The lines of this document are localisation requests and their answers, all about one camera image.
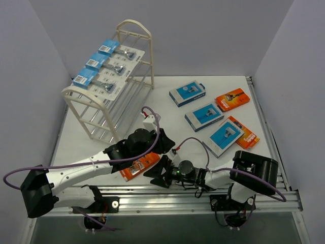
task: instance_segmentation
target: blue box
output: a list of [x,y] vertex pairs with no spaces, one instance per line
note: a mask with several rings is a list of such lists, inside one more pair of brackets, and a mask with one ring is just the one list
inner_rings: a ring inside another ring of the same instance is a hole
[[196,80],[169,91],[169,96],[176,103],[177,107],[201,98],[205,94],[205,87]]
[[100,67],[107,61],[107,59],[109,59],[107,55],[95,52],[86,62],[85,66],[88,69],[99,71]]
[[214,103],[208,103],[185,114],[185,119],[195,132],[223,119],[224,115]]
[[108,57],[112,56],[114,50],[120,45],[119,42],[107,39],[99,47],[98,52],[107,55]]
[[242,135],[244,132],[230,119],[226,119],[213,135],[203,140],[203,144],[219,158]]
[[88,89],[88,85],[91,83],[93,78],[98,74],[97,71],[83,68],[78,75],[72,80],[73,85]]

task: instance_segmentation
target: cable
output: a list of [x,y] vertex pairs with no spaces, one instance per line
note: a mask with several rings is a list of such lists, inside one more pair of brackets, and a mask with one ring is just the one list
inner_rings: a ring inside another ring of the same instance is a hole
[[197,189],[197,187],[195,187],[195,188],[193,187],[194,184],[185,185],[183,181],[176,181],[176,182],[174,182],[174,185],[176,185],[178,187],[183,187],[184,190],[195,190],[195,189]]
[[195,137],[188,137],[186,138],[185,140],[183,140],[179,146],[176,148],[176,150],[179,150],[180,147],[189,139],[193,139],[193,140],[196,140],[198,141],[202,147],[204,148],[206,154],[207,154],[207,158],[208,158],[208,161],[207,161],[207,164],[205,166],[206,170],[207,171],[210,171],[211,173],[216,173],[216,172],[220,172],[220,171],[224,171],[224,170],[228,170],[228,171],[232,171],[232,172],[235,172],[235,173],[238,173],[238,174],[242,174],[242,175],[246,175],[250,178],[253,178],[259,182],[261,182],[262,184],[266,185],[268,188],[272,189],[273,191],[275,191],[281,198],[278,198],[278,197],[275,197],[275,196],[268,196],[270,198],[273,198],[275,200],[278,200],[278,201],[281,201],[281,202],[286,202],[286,197],[278,190],[276,189],[274,186],[272,186],[270,183],[266,182],[265,180],[262,180],[261,178],[258,178],[257,176],[253,175],[253,174],[250,174],[250,173],[247,173],[245,171],[242,171],[242,170],[238,170],[238,169],[232,169],[232,168],[221,168],[221,169],[217,169],[217,170],[209,170],[208,166],[209,166],[209,163],[210,163],[210,157],[209,157],[209,153],[207,151],[207,148],[206,146],[202,143],[202,141],[200,141],[199,139],[195,138]]
[[202,196],[203,191],[201,190],[199,195],[197,195],[198,191],[199,191],[199,189],[197,189],[197,191],[194,193],[194,196],[195,196],[195,198],[199,199]]
[[106,218],[104,217],[104,214],[106,214],[107,211],[108,211],[108,205],[107,205],[107,203],[105,203],[105,210],[104,210],[104,212],[101,215],[101,218],[102,218],[102,221],[103,222],[106,220]]
[[93,221],[94,223],[102,226],[105,230],[109,230],[109,231],[115,231],[116,229],[112,228],[112,227],[109,227],[109,226],[106,226],[105,224],[99,222],[98,220],[96,220],[95,218],[93,218],[92,216],[89,216],[88,214],[86,214],[85,212],[79,210],[78,208],[76,207],[72,207],[72,209],[82,215],[84,215],[86,218],[90,219],[91,221]]
[[268,195],[266,195],[266,196],[271,197],[271,198],[273,198],[275,200],[278,200],[280,202],[286,202],[286,197],[278,189],[276,189],[270,183],[266,182],[265,180],[262,180],[261,178],[258,178],[257,176],[255,176],[253,174],[247,173],[247,172],[242,171],[242,170],[239,170],[239,169],[232,169],[232,168],[221,168],[221,169],[217,169],[217,170],[211,170],[210,172],[211,173],[216,173],[216,172],[220,172],[220,171],[224,171],[224,170],[228,170],[228,171],[231,171],[231,172],[235,172],[235,173],[238,173],[238,174],[242,174],[242,175],[245,175],[245,176],[248,176],[248,177],[250,177],[252,179],[257,180],[258,182],[260,182],[263,185],[267,186],[271,190],[275,191],[277,194],[279,194],[279,196],[281,198],[278,198],[278,197],[275,197],[275,196],[268,196]]
[[217,222],[218,222],[218,224],[219,224],[220,226],[222,226],[222,227],[227,227],[227,226],[228,226],[228,224],[223,225],[222,223],[219,222],[219,219],[218,219],[218,217],[217,217],[217,204],[215,204],[215,206],[214,206],[214,217],[215,217],[215,219],[217,220]]
[[178,151],[178,150],[181,148],[181,146],[182,146],[186,141],[188,141],[189,139],[193,139],[193,140],[198,141],[198,142],[202,145],[202,147],[204,148],[204,150],[205,150],[205,152],[206,152],[206,154],[207,154],[207,158],[208,158],[208,160],[207,160],[207,165],[206,165],[206,168],[207,168],[208,165],[209,165],[209,163],[210,163],[210,156],[209,156],[209,153],[208,153],[207,148],[204,146],[203,142],[200,141],[199,139],[197,139],[197,138],[195,138],[195,137],[188,137],[188,138],[186,138],[185,140],[183,140],[183,141],[178,145],[178,147],[176,148],[176,151]]
[[231,226],[231,227],[238,227],[238,228],[242,228],[244,225],[246,225],[247,221],[251,218],[251,216],[253,215],[253,211],[254,211],[254,206],[255,206],[255,200],[256,200],[256,195],[253,196],[253,204],[252,204],[252,208],[250,209],[250,213],[247,217],[247,220],[241,225],[241,226],[234,226],[234,225],[230,225],[228,219],[231,217],[235,217],[235,216],[239,216],[239,213],[241,212],[241,210],[239,210],[236,214],[233,215],[227,215],[224,220],[225,222]]
[[158,118],[157,118],[157,115],[155,114],[155,112],[147,106],[142,107],[141,111],[143,112],[144,109],[148,109],[152,113],[152,115],[154,116],[156,125],[157,125],[157,136],[156,136],[153,144],[151,145],[151,147],[149,147],[149,149],[146,150],[144,153],[142,153],[138,156],[132,157],[132,158],[128,158],[128,159],[102,160],[102,161],[96,161],[96,162],[85,162],[85,163],[69,164],[69,165],[62,165],[62,166],[34,166],[34,167],[20,168],[20,169],[13,170],[13,171],[5,174],[5,176],[3,177],[4,183],[11,188],[20,190],[20,187],[17,187],[7,181],[8,176],[18,173],[18,172],[21,172],[21,171],[26,171],[26,170],[66,169],[66,168],[72,168],[72,167],[77,167],[77,166],[86,166],[86,165],[103,164],[103,163],[117,164],[117,163],[126,162],[126,161],[135,161],[135,160],[145,156],[146,154],[150,153],[151,150],[157,144],[158,139],[159,139],[159,134],[160,134],[160,131],[159,131],[160,127],[159,127],[159,121],[158,121]]

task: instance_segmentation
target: white shelf rack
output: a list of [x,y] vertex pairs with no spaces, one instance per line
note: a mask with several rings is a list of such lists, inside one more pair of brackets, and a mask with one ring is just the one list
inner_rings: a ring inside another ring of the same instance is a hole
[[[108,144],[117,143],[127,135],[143,103],[154,89],[150,31],[141,23],[127,19],[117,25],[111,40],[114,39],[120,44],[146,52],[125,81],[126,84],[118,97],[114,101],[102,99],[74,85],[66,87],[61,92],[89,138]],[[149,75],[151,82],[146,82],[145,78]]]

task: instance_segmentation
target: orange box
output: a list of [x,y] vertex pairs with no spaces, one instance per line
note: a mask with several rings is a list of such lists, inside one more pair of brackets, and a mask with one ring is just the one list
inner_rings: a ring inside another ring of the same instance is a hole
[[135,160],[131,167],[120,170],[120,173],[123,176],[125,181],[129,181],[130,179],[133,179],[138,174],[147,170],[152,165],[157,163],[159,161],[159,159],[160,159],[160,157],[158,154],[151,152],[151,153],[143,156],[142,158]]
[[251,132],[248,128],[246,128],[242,123],[240,123],[238,120],[236,120],[234,117],[230,116],[228,119],[230,119],[232,122],[234,122],[240,129],[244,131],[244,135],[242,135],[236,143],[240,145],[243,149],[250,149],[255,146],[256,143],[258,143],[259,138]]
[[248,103],[250,98],[240,88],[229,93],[223,94],[215,99],[221,110],[229,111],[240,105]]

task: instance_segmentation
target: gray wall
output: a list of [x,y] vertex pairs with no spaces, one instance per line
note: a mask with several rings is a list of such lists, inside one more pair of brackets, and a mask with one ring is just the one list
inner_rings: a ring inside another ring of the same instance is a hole
[[[60,91],[71,80],[27,0],[0,3],[1,175],[48,164],[62,120]],[[20,185],[26,174],[10,177]],[[0,183],[0,243],[17,243],[26,222],[19,191]]]
[[293,0],[30,0],[70,75],[118,23],[154,38],[156,75],[252,75]]
[[325,1],[295,0],[255,75],[312,243],[324,243]]

